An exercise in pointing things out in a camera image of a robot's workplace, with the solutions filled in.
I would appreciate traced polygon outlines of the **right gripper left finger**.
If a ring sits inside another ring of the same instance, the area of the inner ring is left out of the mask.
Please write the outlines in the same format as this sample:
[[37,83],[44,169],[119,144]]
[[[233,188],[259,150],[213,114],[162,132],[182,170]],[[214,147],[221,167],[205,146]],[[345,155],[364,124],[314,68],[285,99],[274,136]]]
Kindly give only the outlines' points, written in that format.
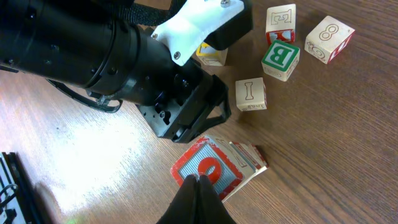
[[197,211],[197,178],[188,175],[157,224],[192,224]]

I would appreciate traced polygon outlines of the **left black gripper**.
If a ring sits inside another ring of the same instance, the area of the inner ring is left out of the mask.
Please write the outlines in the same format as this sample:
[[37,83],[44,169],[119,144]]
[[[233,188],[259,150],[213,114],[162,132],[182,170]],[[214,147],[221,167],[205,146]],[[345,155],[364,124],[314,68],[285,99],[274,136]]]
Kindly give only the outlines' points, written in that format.
[[[160,94],[155,105],[137,107],[158,138],[189,143],[231,116],[228,86],[218,76],[206,73],[196,60],[177,69],[171,87],[170,93]],[[215,105],[221,114],[208,118]]]

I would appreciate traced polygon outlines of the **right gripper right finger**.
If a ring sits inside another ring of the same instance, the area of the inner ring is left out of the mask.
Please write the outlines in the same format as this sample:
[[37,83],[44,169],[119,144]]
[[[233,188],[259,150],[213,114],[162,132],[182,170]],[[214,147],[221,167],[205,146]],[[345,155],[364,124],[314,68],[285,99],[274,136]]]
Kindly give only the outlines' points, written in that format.
[[200,224],[236,224],[206,175],[199,178],[197,218]]

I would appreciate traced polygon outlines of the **wooden K 9 block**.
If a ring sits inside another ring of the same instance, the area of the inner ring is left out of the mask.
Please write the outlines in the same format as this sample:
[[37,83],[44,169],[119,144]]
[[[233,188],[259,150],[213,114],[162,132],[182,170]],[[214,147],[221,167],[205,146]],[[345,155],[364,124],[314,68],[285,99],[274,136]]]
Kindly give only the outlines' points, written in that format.
[[222,202],[253,178],[256,171],[234,142],[211,135],[198,139],[170,169],[178,185],[189,175],[207,176]]

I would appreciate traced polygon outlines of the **wooden red I block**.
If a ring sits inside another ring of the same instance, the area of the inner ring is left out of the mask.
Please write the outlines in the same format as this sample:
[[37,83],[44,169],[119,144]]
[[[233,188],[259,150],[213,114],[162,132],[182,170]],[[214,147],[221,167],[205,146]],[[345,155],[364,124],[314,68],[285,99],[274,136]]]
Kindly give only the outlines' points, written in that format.
[[260,160],[264,163],[264,166],[266,168],[269,168],[269,165],[267,163],[267,161],[265,160],[265,158],[262,156],[262,154],[260,153],[260,151],[258,150],[258,148],[256,147],[256,145],[251,144],[253,150],[256,152],[257,156],[260,158]]

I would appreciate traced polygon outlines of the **wooden D block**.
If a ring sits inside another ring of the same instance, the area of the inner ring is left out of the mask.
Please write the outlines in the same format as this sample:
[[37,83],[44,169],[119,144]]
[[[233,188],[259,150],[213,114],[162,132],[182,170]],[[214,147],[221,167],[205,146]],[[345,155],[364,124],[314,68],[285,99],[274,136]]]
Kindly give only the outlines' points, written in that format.
[[243,144],[240,142],[231,141],[229,143],[242,157],[243,159],[250,165],[250,167],[254,170],[254,175],[258,175],[261,172],[264,172],[268,168],[264,166],[264,163],[257,156],[256,152],[253,150],[251,144]]

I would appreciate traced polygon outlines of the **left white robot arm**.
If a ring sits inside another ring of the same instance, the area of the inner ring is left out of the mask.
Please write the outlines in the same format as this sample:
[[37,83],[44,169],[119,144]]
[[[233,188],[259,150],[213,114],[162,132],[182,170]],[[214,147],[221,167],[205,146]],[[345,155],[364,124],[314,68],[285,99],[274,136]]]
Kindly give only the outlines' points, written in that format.
[[1,0],[1,68],[44,77],[105,113],[134,103],[160,138],[188,143],[231,114],[228,87],[200,64],[177,65],[149,29],[92,1]]

